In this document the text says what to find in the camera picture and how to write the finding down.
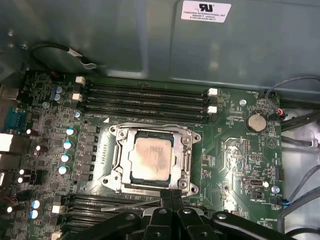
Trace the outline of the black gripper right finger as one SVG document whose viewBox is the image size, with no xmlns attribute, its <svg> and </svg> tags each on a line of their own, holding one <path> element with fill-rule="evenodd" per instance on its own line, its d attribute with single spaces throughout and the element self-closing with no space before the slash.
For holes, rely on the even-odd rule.
<svg viewBox="0 0 320 240">
<path fill-rule="evenodd" d="M 292 240 L 276 230 L 264 227 L 226 211 L 210 218 L 184 206 L 182 191 L 171 190 L 174 213 L 179 221 L 181 238 L 186 240 Z"/>
</svg>

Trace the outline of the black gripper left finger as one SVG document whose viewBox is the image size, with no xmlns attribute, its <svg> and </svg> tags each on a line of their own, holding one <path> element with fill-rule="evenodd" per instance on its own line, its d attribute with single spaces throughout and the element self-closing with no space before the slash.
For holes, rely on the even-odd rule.
<svg viewBox="0 0 320 240">
<path fill-rule="evenodd" d="M 169 240 L 174 216 L 174 189 L 160 191 L 160 206 L 143 216 L 122 212 L 83 231 L 85 240 Z"/>
</svg>

